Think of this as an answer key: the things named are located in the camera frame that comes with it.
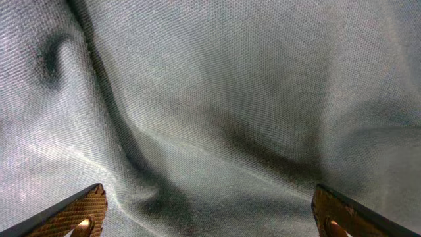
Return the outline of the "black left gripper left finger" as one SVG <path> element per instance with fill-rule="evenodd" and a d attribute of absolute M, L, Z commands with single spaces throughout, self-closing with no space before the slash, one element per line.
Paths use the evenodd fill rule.
<path fill-rule="evenodd" d="M 106 191 L 96 183 L 1 232 L 1 237 L 100 236 L 108 209 Z"/>

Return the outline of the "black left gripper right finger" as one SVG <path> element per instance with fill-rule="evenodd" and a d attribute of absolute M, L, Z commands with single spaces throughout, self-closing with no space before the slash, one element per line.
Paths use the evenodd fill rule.
<path fill-rule="evenodd" d="M 311 209 L 320 237 L 420 237 L 323 184 L 316 185 Z"/>

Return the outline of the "blue polo shirt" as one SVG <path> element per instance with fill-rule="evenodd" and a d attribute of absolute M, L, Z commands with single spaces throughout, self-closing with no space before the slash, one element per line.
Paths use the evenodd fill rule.
<path fill-rule="evenodd" d="M 420 231 L 419 1 L 2 1 L 1 228 L 316 236 L 326 184 Z"/>

